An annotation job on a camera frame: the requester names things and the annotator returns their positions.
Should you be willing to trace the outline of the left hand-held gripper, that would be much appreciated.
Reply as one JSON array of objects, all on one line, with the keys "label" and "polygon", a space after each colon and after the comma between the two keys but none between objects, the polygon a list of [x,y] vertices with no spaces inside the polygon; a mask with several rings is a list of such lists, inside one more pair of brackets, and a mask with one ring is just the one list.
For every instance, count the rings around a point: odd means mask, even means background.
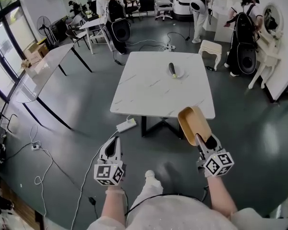
[{"label": "left hand-held gripper", "polygon": [[94,179],[103,186],[117,186],[125,174],[121,160],[120,137],[109,139],[101,148],[97,164],[94,165]]}]

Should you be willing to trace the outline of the person's right hand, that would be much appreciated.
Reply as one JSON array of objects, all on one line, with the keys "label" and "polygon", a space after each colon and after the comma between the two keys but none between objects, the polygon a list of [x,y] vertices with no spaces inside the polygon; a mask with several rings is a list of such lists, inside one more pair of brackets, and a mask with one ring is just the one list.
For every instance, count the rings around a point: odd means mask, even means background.
[{"label": "person's right hand", "polygon": [[205,178],[208,178],[211,176],[210,172],[204,167],[204,164],[206,163],[206,160],[198,160],[196,163],[197,170],[199,173],[204,174]]}]

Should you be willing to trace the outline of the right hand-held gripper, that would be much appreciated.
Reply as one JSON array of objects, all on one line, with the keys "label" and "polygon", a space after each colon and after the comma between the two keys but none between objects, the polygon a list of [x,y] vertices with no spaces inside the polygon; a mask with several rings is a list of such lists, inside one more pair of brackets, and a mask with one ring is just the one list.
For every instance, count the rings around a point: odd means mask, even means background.
[{"label": "right hand-held gripper", "polygon": [[204,167],[213,177],[220,177],[229,172],[234,165],[234,160],[229,152],[222,148],[220,140],[212,134],[210,137],[210,149],[218,150],[208,153],[204,140],[199,134],[195,135],[200,157],[199,160],[206,160]]}]

